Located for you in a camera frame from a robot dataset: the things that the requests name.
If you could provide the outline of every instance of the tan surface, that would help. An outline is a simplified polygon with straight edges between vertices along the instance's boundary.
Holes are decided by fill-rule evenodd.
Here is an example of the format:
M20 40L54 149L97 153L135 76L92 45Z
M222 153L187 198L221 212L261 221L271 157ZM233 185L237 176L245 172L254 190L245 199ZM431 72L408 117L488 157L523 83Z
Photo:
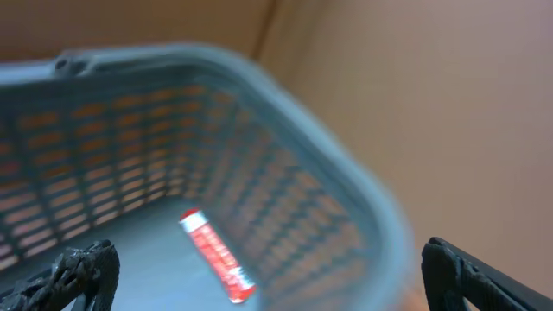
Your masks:
M8 0L0 4L0 61L64 48L207 41L250 54L269 0Z
M394 191L419 250L441 236L546 295L551 5L327 0L281 76Z

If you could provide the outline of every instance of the brown wall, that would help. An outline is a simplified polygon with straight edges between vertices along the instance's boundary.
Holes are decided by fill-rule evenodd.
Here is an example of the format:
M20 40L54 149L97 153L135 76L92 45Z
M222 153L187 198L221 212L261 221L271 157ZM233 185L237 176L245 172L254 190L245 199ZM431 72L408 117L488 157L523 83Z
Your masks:
M553 295L553 3L321 3L283 83L394 191L419 250L441 236Z
M65 48L207 41L250 54L270 0L7 0L0 61Z

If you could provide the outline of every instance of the lattice basket wall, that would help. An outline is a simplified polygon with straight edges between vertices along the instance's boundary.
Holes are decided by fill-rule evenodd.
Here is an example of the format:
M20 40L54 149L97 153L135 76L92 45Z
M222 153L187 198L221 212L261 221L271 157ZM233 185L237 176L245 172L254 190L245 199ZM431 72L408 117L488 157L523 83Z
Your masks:
M179 196L225 235L262 308L391 302L407 253L396 206L252 64L196 46L53 64L0 79L0 270Z

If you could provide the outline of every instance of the basket bottom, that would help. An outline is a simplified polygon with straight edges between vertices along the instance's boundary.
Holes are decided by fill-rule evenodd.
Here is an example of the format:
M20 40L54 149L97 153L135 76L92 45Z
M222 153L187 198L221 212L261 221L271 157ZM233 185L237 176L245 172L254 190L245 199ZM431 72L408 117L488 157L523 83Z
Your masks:
M243 305L229 301L219 278L194 248L178 221L190 202L166 198L114 219L0 274L0 292L46 269L66 247L100 239L115 245L121 262L112 310L257 309L257 295ZM71 310L71 305L64 310Z

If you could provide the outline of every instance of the red and white wrapper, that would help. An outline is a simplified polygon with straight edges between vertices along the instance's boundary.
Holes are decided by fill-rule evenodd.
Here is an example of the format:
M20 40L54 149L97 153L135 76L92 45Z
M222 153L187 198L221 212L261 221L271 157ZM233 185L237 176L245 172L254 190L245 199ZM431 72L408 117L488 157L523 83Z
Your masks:
M182 214L180 223L219 276L231 302L242 303L252 296L256 290L255 283L244 273L203 212L193 208Z

